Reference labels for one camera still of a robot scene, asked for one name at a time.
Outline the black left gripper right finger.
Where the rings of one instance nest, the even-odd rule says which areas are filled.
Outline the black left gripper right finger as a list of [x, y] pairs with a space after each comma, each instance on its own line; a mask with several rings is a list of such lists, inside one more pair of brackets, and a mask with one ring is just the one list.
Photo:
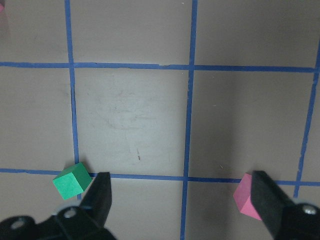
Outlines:
[[292, 199], [265, 171], [254, 170], [250, 200], [271, 236], [279, 236], [285, 209], [295, 205]]

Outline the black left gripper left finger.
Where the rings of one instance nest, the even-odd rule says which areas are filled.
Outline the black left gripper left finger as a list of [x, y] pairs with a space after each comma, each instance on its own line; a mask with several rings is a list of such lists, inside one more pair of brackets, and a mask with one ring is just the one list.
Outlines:
[[99, 172], [79, 207], [97, 223], [104, 227], [112, 206], [112, 186], [109, 172]]

